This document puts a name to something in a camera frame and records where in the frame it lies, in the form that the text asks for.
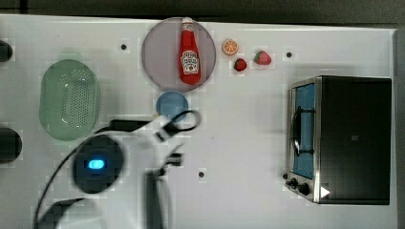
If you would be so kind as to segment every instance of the ketchup bottle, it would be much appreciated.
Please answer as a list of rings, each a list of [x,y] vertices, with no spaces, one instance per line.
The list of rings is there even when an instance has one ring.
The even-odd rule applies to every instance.
[[[183,83],[194,85],[202,77],[199,49],[193,32],[193,20],[184,17],[181,21],[181,42],[179,50],[179,74]]]

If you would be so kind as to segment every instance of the green plastic colander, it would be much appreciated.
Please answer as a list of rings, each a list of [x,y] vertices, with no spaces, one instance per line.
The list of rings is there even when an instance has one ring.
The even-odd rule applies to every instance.
[[[99,102],[95,74],[79,61],[59,61],[42,78],[41,125],[58,140],[75,140],[93,129],[98,118]]]

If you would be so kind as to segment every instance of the toaster oven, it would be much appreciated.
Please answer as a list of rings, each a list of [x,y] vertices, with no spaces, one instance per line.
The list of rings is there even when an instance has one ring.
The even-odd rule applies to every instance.
[[[298,82],[288,113],[290,191],[320,204],[390,203],[390,78]]]

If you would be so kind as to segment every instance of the blue bowl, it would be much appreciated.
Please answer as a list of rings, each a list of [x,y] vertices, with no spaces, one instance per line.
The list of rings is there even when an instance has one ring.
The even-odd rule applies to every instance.
[[[165,115],[172,119],[183,111],[188,110],[188,102],[183,94],[175,91],[170,91],[162,94],[156,103],[156,110],[159,115]],[[185,118],[186,114],[180,116],[175,122],[181,121]]]

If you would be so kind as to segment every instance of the red strawberry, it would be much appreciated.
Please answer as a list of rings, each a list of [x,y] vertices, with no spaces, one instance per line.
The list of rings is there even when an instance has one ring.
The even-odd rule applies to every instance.
[[[260,51],[256,53],[253,61],[258,65],[269,65],[271,63],[271,57],[267,52]]]
[[[238,58],[235,61],[235,65],[233,65],[233,68],[238,72],[245,70],[246,67],[247,67],[246,61],[244,61],[242,58]]]

